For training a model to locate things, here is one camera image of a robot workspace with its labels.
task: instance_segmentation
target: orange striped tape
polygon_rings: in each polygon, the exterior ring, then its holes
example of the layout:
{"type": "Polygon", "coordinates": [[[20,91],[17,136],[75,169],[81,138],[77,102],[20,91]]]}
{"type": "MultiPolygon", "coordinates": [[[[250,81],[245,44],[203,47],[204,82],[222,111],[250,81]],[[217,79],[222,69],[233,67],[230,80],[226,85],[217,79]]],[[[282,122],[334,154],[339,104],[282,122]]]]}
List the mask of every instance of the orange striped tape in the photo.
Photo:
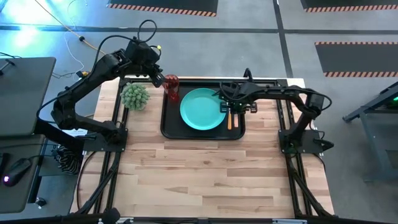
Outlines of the orange striped tape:
{"type": "Polygon", "coordinates": [[[347,12],[347,11],[388,10],[388,9],[397,9],[397,8],[398,5],[381,5],[381,6],[310,7],[304,10],[305,12],[347,12]]]}
{"type": "Polygon", "coordinates": [[[362,41],[362,42],[342,42],[342,41],[321,41],[315,42],[315,45],[325,45],[325,44],[398,44],[398,42],[380,42],[380,41],[362,41]]]}
{"type": "Polygon", "coordinates": [[[210,17],[216,16],[215,12],[205,12],[205,11],[186,10],[186,9],[169,9],[165,7],[132,6],[128,4],[108,4],[108,7],[111,9],[128,9],[128,10],[140,10],[148,12],[167,12],[167,13],[184,14],[191,16],[210,16],[210,17]]]}
{"type": "Polygon", "coordinates": [[[398,72],[324,72],[323,75],[328,78],[386,78],[398,77],[398,72]]]}

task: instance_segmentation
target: black floor mat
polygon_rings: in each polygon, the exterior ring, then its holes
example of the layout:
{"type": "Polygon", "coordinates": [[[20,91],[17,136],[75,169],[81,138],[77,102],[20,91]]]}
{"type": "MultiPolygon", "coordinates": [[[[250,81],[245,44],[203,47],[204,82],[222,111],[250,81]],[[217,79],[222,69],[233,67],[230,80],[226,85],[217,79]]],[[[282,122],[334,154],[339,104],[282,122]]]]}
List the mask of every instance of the black floor mat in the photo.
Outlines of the black floor mat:
{"type": "Polygon", "coordinates": [[[398,0],[301,0],[306,12],[341,12],[397,9],[398,0]]]}
{"type": "Polygon", "coordinates": [[[326,77],[396,77],[398,42],[316,42],[326,77]]]}
{"type": "Polygon", "coordinates": [[[107,7],[215,17],[218,0],[109,0],[107,7]]]}

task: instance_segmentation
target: plate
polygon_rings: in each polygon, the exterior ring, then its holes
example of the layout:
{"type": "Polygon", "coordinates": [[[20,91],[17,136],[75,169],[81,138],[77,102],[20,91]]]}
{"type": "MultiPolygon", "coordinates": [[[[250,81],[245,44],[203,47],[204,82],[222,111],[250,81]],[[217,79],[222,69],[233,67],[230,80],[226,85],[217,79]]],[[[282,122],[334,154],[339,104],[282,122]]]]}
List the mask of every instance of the plate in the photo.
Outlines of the plate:
{"type": "Polygon", "coordinates": [[[185,95],[181,101],[182,119],[191,128],[210,130],[223,122],[226,113],[220,112],[221,99],[213,96],[216,91],[199,88],[185,95]]]}

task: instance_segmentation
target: cable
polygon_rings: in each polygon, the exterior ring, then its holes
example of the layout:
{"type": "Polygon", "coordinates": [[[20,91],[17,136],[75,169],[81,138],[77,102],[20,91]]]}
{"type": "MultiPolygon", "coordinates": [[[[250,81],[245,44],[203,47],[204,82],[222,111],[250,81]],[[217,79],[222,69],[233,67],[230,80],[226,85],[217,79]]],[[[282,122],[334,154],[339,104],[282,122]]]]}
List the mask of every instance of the cable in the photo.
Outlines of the cable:
{"type": "Polygon", "coordinates": [[[12,55],[9,55],[9,54],[6,54],[6,53],[3,53],[3,52],[0,52],[0,56],[8,56],[8,57],[12,57],[12,58],[22,58],[22,57],[20,57],[20,56],[12,56],[12,55]]]}
{"type": "Polygon", "coordinates": [[[328,109],[328,108],[331,106],[331,104],[333,103],[333,100],[331,100],[331,98],[330,98],[329,96],[326,96],[326,95],[324,95],[324,94],[322,94],[322,93],[318,93],[318,92],[315,92],[315,91],[312,91],[312,90],[308,90],[308,89],[303,89],[303,90],[301,90],[301,91],[302,91],[303,93],[311,93],[311,94],[315,94],[315,95],[318,95],[318,96],[323,96],[323,97],[325,97],[326,99],[328,99],[329,105],[326,106],[326,107],[324,107],[324,108],[322,109],[322,111],[328,109]]]}
{"type": "Polygon", "coordinates": [[[21,147],[21,146],[59,146],[58,144],[37,144],[37,143],[33,143],[33,144],[16,144],[16,145],[11,145],[11,146],[2,146],[0,147],[0,149],[9,149],[9,148],[13,148],[13,147],[21,147]]]}
{"type": "Polygon", "coordinates": [[[37,156],[30,156],[29,158],[27,158],[28,160],[30,160],[30,159],[33,159],[33,158],[36,158],[36,157],[41,157],[41,156],[48,156],[48,157],[54,157],[54,156],[52,156],[52,155],[37,155],[37,156]]]}
{"type": "Polygon", "coordinates": [[[87,76],[87,80],[90,79],[91,75],[95,71],[95,68],[96,68],[96,65],[97,65],[98,56],[100,55],[100,51],[101,51],[102,45],[105,43],[105,41],[107,41],[108,39],[113,38],[113,37],[119,37],[119,38],[127,39],[127,40],[130,40],[130,41],[135,41],[135,40],[131,39],[130,37],[126,37],[126,36],[123,36],[123,35],[111,35],[109,37],[105,37],[105,39],[103,39],[101,41],[101,43],[99,44],[99,46],[98,46],[97,53],[95,54],[94,65],[93,65],[93,68],[91,69],[90,74],[87,76]]]}
{"type": "Polygon", "coordinates": [[[67,92],[65,92],[64,94],[58,95],[57,97],[55,97],[55,98],[51,99],[50,101],[46,102],[45,104],[43,104],[43,105],[37,110],[37,112],[36,112],[36,118],[37,118],[37,119],[40,119],[40,120],[42,120],[42,121],[44,121],[44,122],[47,122],[47,123],[49,123],[49,124],[56,124],[56,123],[53,122],[53,121],[46,121],[46,120],[41,119],[41,118],[40,118],[40,111],[41,111],[43,108],[45,108],[47,105],[49,105],[50,103],[54,102],[55,100],[57,100],[58,98],[60,98],[61,96],[66,95],[66,94],[67,94],[67,92]]]}
{"type": "Polygon", "coordinates": [[[325,165],[325,162],[323,161],[323,159],[316,153],[313,153],[313,155],[316,156],[321,161],[321,163],[323,164],[323,170],[326,171],[326,165],[325,165]]]}
{"type": "Polygon", "coordinates": [[[152,19],[146,19],[146,20],[144,20],[143,22],[141,22],[141,24],[140,24],[139,27],[138,27],[138,32],[137,32],[137,38],[138,38],[138,40],[139,40],[139,43],[146,43],[146,42],[150,41],[150,40],[155,36],[156,31],[157,31],[157,25],[156,25],[156,22],[153,21],[152,19]],[[142,28],[142,26],[143,26],[145,23],[147,23],[147,22],[153,23],[153,24],[155,25],[155,30],[154,30],[154,32],[152,33],[152,35],[151,35],[147,40],[141,40],[141,39],[139,38],[139,34],[141,33],[141,28],[142,28]]]}
{"type": "Polygon", "coordinates": [[[84,38],[82,38],[82,36],[80,36],[79,34],[77,34],[75,31],[71,30],[69,27],[67,27],[64,23],[62,23],[59,19],[57,19],[53,14],[51,14],[51,12],[49,12],[48,10],[46,10],[46,8],[44,8],[43,5],[41,5],[37,0],[35,0],[35,2],[42,8],[44,9],[44,11],[46,11],[50,16],[52,16],[56,21],[58,21],[62,26],[64,26],[64,28],[66,28],[67,30],[69,30],[72,34],[74,34],[75,36],[77,36],[79,38],[79,40],[83,41],[86,45],[88,45],[89,47],[91,47],[94,50],[98,50],[96,47],[92,46],[89,42],[87,42],[84,38]]]}
{"type": "Polygon", "coordinates": [[[68,7],[67,7],[67,14],[68,14],[68,17],[69,17],[69,19],[70,19],[70,22],[72,22],[72,24],[73,24],[73,26],[74,26],[74,29],[75,30],[77,30],[77,28],[76,28],[76,24],[75,24],[75,22],[73,21],[73,19],[70,17],[70,13],[69,13],[69,7],[72,5],[72,3],[74,3],[75,1],[77,1],[77,0],[73,0],[73,1],[71,1],[70,3],[69,3],[69,5],[68,5],[68,7]]]}
{"type": "MultiPolygon", "coordinates": [[[[235,92],[234,92],[234,96],[235,96],[235,93],[238,92],[239,83],[237,83],[237,82],[231,82],[231,85],[230,85],[231,88],[232,88],[232,84],[235,84],[235,85],[236,85],[235,92]]],[[[223,85],[224,85],[224,82],[220,82],[220,92],[222,92],[222,94],[223,94],[223,96],[225,96],[225,98],[227,98],[227,99],[229,99],[229,100],[231,100],[231,101],[243,100],[243,99],[245,99],[246,97],[249,96],[249,94],[246,94],[246,95],[244,95],[244,96],[242,96],[242,97],[240,97],[240,98],[234,99],[234,98],[228,96],[228,95],[225,93],[225,91],[224,91],[224,89],[223,89],[223,85]]]]}
{"type": "Polygon", "coordinates": [[[80,180],[81,180],[81,177],[82,177],[82,175],[83,175],[83,171],[84,171],[84,169],[85,169],[85,167],[86,167],[86,165],[87,165],[87,162],[91,159],[91,157],[94,156],[95,153],[96,153],[96,152],[92,152],[92,153],[87,157],[86,161],[83,163],[83,165],[82,165],[82,167],[81,167],[79,177],[77,178],[77,185],[76,185],[76,203],[77,203],[77,209],[78,209],[78,210],[80,210],[80,208],[81,208],[81,207],[80,207],[80,196],[79,196],[80,180]]]}
{"type": "Polygon", "coordinates": [[[53,76],[54,78],[60,79],[60,78],[70,78],[70,77],[72,77],[73,74],[75,74],[75,73],[74,73],[74,72],[70,72],[70,73],[66,73],[66,74],[60,75],[60,74],[58,74],[58,73],[53,72],[53,73],[52,73],[52,76],[53,76]]]}
{"type": "Polygon", "coordinates": [[[317,133],[322,133],[322,137],[321,137],[320,139],[323,140],[323,138],[325,137],[325,132],[324,132],[324,131],[314,130],[314,129],[312,128],[312,122],[310,122],[310,129],[311,129],[312,131],[317,132],[317,133]]]}
{"type": "Polygon", "coordinates": [[[162,56],[162,47],[160,45],[158,46],[151,45],[149,47],[156,48],[159,51],[159,57],[162,56]]]}
{"type": "Polygon", "coordinates": [[[66,45],[67,45],[67,49],[68,49],[68,51],[69,51],[69,54],[70,54],[70,56],[73,57],[73,59],[75,59],[75,61],[79,62],[80,65],[81,65],[81,68],[80,68],[79,70],[77,70],[76,72],[82,71],[82,70],[84,69],[85,65],[83,65],[83,62],[79,61],[75,56],[73,56],[72,52],[70,51],[70,48],[69,48],[69,40],[67,40],[67,33],[68,33],[68,31],[66,31],[66,32],[63,34],[63,39],[65,40],[65,43],[66,43],[66,45]]]}

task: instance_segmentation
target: wooden table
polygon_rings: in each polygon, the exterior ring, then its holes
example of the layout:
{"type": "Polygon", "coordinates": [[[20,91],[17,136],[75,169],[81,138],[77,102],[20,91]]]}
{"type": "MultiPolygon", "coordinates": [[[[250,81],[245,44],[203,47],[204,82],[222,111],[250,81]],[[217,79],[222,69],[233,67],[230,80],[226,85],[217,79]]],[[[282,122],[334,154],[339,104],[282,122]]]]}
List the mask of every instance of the wooden table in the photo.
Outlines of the wooden table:
{"type": "MultiPolygon", "coordinates": [[[[102,84],[94,119],[111,120],[118,83],[102,84]]],[[[302,79],[288,83],[304,87],[302,79]]],[[[240,140],[170,140],[160,132],[163,88],[146,85],[151,98],[144,111],[129,113],[129,137],[116,183],[113,205],[123,217],[294,216],[285,158],[279,152],[276,101],[257,101],[259,111],[246,115],[246,134],[240,140]]],[[[294,113],[297,119],[300,112],[294,108],[294,113]]],[[[81,204],[98,185],[103,157],[98,152],[84,171],[81,204]]],[[[309,189],[333,213],[321,162],[304,154],[303,164],[309,189]]],[[[298,195],[304,212],[299,190],[298,195]]],[[[74,202],[71,212],[75,210],[74,202]]]]}

